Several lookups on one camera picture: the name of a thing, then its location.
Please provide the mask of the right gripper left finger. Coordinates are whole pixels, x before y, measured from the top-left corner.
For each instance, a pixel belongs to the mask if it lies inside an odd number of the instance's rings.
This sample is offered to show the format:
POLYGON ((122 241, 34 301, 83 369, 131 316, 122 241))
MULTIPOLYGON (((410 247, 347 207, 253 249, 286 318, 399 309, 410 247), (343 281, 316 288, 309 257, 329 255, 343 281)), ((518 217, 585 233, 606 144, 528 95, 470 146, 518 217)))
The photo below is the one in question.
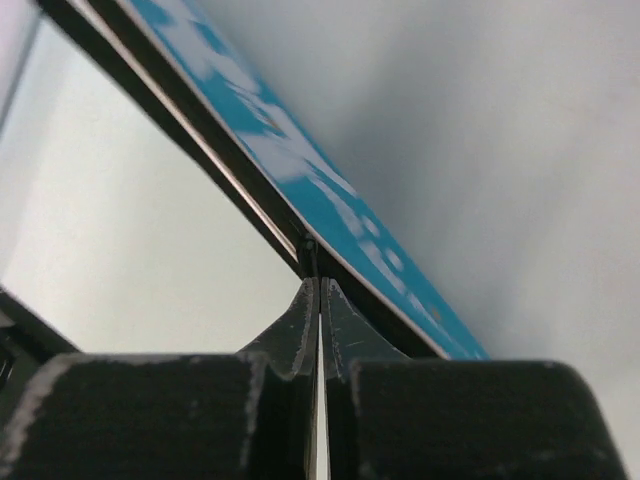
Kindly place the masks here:
POLYGON ((232 354, 53 357, 1 435, 5 479, 312 479, 320 288, 232 354))

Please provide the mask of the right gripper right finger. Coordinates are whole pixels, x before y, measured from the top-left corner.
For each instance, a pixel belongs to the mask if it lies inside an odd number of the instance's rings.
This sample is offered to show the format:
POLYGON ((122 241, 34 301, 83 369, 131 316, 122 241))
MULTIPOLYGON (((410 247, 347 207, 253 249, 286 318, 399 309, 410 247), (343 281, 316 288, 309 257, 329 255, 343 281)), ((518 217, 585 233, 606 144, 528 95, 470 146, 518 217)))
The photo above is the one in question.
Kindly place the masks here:
POLYGON ((412 359, 321 286, 333 479, 623 479, 598 402, 549 361, 412 359))

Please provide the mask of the blue racket bag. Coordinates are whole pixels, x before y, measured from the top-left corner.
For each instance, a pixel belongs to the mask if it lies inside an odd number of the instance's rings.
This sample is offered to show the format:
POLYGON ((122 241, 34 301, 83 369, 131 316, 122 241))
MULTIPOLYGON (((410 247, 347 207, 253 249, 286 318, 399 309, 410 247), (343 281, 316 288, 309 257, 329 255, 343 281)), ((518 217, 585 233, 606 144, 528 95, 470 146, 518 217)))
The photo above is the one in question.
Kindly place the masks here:
POLYGON ((487 352, 199 1, 41 8, 225 192, 298 275, 317 271, 404 353, 487 352))

